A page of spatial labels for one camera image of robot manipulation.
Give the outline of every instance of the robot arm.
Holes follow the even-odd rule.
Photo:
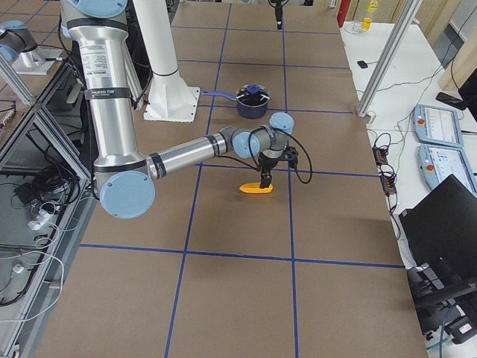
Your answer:
[[[101,6],[97,0],[62,0],[61,4],[63,32],[80,48],[85,97],[99,150],[94,162],[96,187],[108,213],[120,219],[142,215],[155,197],[151,178],[163,178],[232,150],[242,158],[260,153],[265,174],[270,173],[283,154],[286,134],[293,129],[293,119],[286,113],[275,113],[269,125],[251,132],[225,128],[149,156],[140,153],[122,55],[127,0],[102,0]]]
[[[0,54],[8,62],[20,55],[27,67],[39,66],[46,61],[26,25],[18,20],[0,24]]]

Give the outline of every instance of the pot handle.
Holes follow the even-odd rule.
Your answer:
[[[228,92],[222,92],[222,91],[202,91],[203,95],[218,95],[220,97],[225,97],[226,99],[229,99],[231,101],[237,101],[237,98],[232,94]]]

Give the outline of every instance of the white table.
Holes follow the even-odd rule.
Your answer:
[[[376,64],[370,64],[367,69],[361,69],[357,61],[363,60],[367,63],[377,61],[393,25],[373,23],[368,32],[360,34],[353,34],[355,32],[353,28],[353,23],[345,22],[344,27],[341,29],[341,36],[345,44],[350,68],[353,72],[355,87],[358,96],[361,98],[362,91],[366,88]],[[435,96],[441,91],[437,81],[443,74],[443,69],[436,72],[439,69],[441,69],[440,62],[432,51],[431,46],[427,43],[423,33],[417,25],[411,25],[379,88],[384,89],[392,84],[400,84],[402,82],[419,82],[424,78],[437,74],[432,79],[424,80],[418,84],[394,86],[376,94],[369,110],[376,112],[377,116],[375,121],[367,126],[370,130],[371,144],[374,143],[376,135],[382,133],[389,133],[392,142],[397,142],[401,139],[401,133],[396,130],[395,126],[398,121],[405,119],[411,113],[417,103],[436,107],[448,107],[435,100]],[[476,132],[477,122],[469,110],[463,112],[458,110],[458,113],[460,117],[463,117],[461,129]],[[388,155],[388,162],[396,170],[399,170],[396,217],[404,209],[414,207],[431,191],[424,180],[417,156],[421,143],[417,141],[413,123],[408,123],[408,121],[409,119],[400,122],[404,131],[408,130],[405,142],[392,145]],[[477,136],[463,135],[463,137],[467,158],[473,172],[477,172]],[[381,138],[377,144],[388,144],[388,138]],[[395,197],[391,197],[391,204],[394,204],[395,200]],[[414,262],[405,238],[399,241],[399,248],[406,267],[413,266]],[[438,339],[429,342],[428,346],[436,342],[438,342]],[[443,356],[453,358],[477,357],[477,337],[462,345],[444,344]],[[438,349],[430,351],[429,357],[439,357]]]

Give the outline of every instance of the saucepan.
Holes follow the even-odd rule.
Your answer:
[[[249,119],[265,115],[270,101],[270,93],[259,84],[246,84],[235,95],[222,91],[203,91],[203,95],[216,95],[237,102],[237,111],[242,117]]]

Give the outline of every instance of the warning label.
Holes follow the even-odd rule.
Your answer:
[[[86,78],[110,76],[105,45],[81,46],[80,51]]]

